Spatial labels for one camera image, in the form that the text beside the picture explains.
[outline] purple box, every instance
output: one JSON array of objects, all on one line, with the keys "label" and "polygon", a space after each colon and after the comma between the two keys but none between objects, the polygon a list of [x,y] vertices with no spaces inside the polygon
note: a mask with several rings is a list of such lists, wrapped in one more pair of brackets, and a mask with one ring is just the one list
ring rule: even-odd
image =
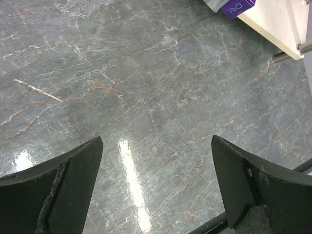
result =
[{"label": "purple box", "polygon": [[255,0],[230,0],[221,7],[221,10],[229,18],[234,19],[239,14],[242,14],[244,11],[252,8],[254,4]]}]

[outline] purple label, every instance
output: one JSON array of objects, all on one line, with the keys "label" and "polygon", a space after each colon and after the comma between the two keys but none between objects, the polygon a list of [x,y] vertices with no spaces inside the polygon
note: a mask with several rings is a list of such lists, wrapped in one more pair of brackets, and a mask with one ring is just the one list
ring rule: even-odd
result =
[{"label": "purple label", "polygon": [[239,14],[252,8],[255,4],[255,0],[230,0],[221,10],[231,19],[234,19]]}]

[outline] marble floor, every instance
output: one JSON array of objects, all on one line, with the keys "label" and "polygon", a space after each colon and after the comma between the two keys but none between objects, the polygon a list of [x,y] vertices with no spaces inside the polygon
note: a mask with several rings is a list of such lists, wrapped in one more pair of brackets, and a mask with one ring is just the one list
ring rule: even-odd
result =
[{"label": "marble floor", "polygon": [[85,234],[186,234],[223,212],[214,134],[291,169],[312,157],[303,61],[272,63],[203,0],[0,9],[0,176],[100,135]]}]

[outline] floor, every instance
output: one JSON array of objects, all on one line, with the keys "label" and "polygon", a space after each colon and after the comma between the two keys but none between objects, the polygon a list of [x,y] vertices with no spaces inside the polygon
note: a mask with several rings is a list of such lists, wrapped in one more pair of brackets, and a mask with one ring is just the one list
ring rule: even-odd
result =
[{"label": "floor", "polygon": [[100,135],[85,234],[188,233],[223,212],[220,135],[312,155],[303,61],[203,0],[12,0],[0,9],[0,176]]}]

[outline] metal rod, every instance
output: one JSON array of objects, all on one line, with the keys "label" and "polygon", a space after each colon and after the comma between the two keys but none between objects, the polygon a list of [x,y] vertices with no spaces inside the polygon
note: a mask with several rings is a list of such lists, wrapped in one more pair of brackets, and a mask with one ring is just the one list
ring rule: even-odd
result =
[{"label": "metal rod", "polygon": [[[312,51],[312,40],[298,45],[297,48],[298,48],[299,53],[302,55]],[[273,55],[272,60],[274,62],[282,62],[282,61],[288,60],[290,58],[291,57],[289,55],[287,55],[285,52],[281,52],[281,53],[278,53],[276,55]]]},{"label": "metal rod", "polygon": [[282,61],[288,60],[290,58],[291,57],[288,54],[286,54],[285,52],[281,52],[281,53],[278,53],[276,55],[273,55],[272,60],[273,60],[273,62],[282,62]]},{"label": "metal rod", "polygon": [[303,43],[301,45],[298,45],[298,50],[300,51],[302,55],[312,51],[312,40],[306,43]]}]

